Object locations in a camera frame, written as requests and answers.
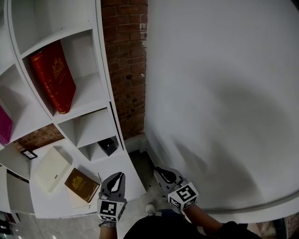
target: pink book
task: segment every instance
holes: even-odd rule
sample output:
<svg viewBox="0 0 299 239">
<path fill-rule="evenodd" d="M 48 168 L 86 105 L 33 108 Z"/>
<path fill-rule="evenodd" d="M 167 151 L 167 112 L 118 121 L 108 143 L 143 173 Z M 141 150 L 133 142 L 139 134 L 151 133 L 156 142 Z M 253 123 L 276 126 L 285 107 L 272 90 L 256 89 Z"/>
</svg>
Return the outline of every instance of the pink book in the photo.
<svg viewBox="0 0 299 239">
<path fill-rule="evenodd" d="M 0 143 L 2 145 L 7 145 L 9 143 L 12 125 L 13 121 L 0 106 Z"/>
</svg>

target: gold emblem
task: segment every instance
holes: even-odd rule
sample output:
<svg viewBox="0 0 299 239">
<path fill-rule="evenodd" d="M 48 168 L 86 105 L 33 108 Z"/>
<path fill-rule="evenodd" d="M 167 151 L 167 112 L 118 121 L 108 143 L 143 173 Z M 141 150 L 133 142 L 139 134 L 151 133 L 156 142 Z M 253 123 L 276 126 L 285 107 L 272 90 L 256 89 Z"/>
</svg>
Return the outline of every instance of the gold emblem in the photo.
<svg viewBox="0 0 299 239">
<path fill-rule="evenodd" d="M 82 180 L 83 180 L 83 178 L 82 178 L 82 177 L 79 177 L 79 176 L 77 176 L 77 178 L 74 178 L 74 179 L 73 179 L 73 183 L 72 183 L 73 187 L 74 187 L 75 189 L 77 189 L 78 186 L 81 184 Z"/>
<path fill-rule="evenodd" d="M 62 69 L 64 68 L 64 64 L 62 63 L 60 58 L 58 60 L 57 60 L 57 58 L 55 58 L 54 65 L 52 66 L 52 68 L 54 71 L 55 79 L 57 79 L 59 74 L 62 72 Z"/>
</svg>

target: person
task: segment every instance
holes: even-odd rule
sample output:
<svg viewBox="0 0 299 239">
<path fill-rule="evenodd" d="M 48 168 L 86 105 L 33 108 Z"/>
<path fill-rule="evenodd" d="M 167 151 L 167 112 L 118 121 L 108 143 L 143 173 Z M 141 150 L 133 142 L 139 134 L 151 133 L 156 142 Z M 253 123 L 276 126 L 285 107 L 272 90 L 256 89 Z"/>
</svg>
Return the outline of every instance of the person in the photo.
<svg viewBox="0 0 299 239">
<path fill-rule="evenodd" d="M 156 212 L 153 204 L 146 206 L 146 212 L 148 216 L 137 221 L 124 239 L 260 239 L 235 222 L 221 224 L 195 204 L 184 210 L 191 223 L 172 209 Z M 206 235 L 199 233 L 197 226 L 202 227 Z M 101 225 L 100 239 L 117 239 L 116 223 Z"/>
</svg>

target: brick wall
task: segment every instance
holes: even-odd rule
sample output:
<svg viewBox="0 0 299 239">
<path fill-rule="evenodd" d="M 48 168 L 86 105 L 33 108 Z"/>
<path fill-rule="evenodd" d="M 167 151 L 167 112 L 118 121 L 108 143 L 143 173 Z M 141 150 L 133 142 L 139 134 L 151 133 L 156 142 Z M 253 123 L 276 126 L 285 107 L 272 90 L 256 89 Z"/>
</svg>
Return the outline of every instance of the brick wall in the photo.
<svg viewBox="0 0 299 239">
<path fill-rule="evenodd" d="M 109 74 L 124 139 L 142 133 L 147 0 L 102 0 Z"/>
</svg>

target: brown book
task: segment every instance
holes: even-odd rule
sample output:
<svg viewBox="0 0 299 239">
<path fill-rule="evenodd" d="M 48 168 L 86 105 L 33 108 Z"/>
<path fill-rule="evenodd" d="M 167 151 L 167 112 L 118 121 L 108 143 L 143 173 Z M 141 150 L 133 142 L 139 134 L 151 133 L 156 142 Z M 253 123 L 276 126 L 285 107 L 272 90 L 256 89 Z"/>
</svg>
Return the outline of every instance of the brown book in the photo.
<svg viewBox="0 0 299 239">
<path fill-rule="evenodd" d="M 60 41 L 53 42 L 31 57 L 36 74 L 60 114 L 71 108 L 76 85 L 71 77 Z"/>
<path fill-rule="evenodd" d="M 86 202 L 90 202 L 95 192 L 99 188 L 99 184 L 94 180 L 81 173 L 78 169 L 73 169 L 69 177 L 64 183 L 70 190 L 76 193 Z"/>
</svg>

